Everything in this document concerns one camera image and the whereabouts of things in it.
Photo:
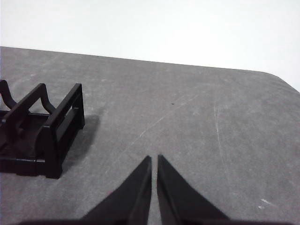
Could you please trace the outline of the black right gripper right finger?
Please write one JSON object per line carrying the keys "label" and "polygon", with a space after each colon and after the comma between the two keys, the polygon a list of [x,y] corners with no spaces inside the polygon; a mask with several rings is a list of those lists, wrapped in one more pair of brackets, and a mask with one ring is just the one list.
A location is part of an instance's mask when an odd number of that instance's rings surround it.
{"label": "black right gripper right finger", "polygon": [[288,225],[234,220],[198,193],[163,156],[157,157],[157,196],[164,225]]}

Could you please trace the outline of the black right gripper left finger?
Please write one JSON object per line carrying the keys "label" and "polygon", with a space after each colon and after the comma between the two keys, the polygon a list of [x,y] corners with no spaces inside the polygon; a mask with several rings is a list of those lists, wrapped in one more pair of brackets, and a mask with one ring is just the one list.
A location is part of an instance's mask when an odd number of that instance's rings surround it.
{"label": "black right gripper left finger", "polygon": [[80,219],[28,220],[21,225],[145,225],[151,201],[151,157],[146,156],[122,184]]}

